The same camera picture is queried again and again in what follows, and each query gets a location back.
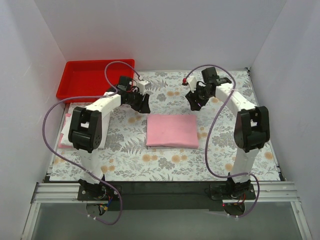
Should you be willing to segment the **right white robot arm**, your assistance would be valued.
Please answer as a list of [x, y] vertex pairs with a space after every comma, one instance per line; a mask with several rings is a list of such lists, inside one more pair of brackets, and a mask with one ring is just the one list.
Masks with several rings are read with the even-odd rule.
[[217, 65], [205, 64], [202, 81], [197, 81], [191, 73], [182, 80], [189, 87], [186, 99], [191, 111], [200, 111], [209, 99], [217, 98], [222, 107], [227, 107], [235, 116], [233, 138], [237, 146], [235, 161], [231, 172], [224, 176], [225, 187], [222, 192], [232, 198], [244, 195], [250, 189], [252, 168], [260, 149], [270, 140], [269, 110], [247, 100], [236, 90], [236, 80], [217, 74]]

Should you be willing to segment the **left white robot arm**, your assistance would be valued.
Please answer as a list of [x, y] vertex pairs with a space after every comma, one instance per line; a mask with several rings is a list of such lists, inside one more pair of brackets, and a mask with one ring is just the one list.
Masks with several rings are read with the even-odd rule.
[[104, 173], [98, 154], [98, 149], [106, 144], [111, 113], [121, 105], [129, 105], [138, 113], [149, 114], [149, 84], [147, 80], [134, 83], [134, 79], [120, 76], [118, 83], [110, 87], [103, 97], [85, 107], [76, 107], [72, 112], [68, 140], [77, 150], [85, 168], [84, 176], [78, 182], [96, 200], [104, 199], [111, 192], [100, 182]]

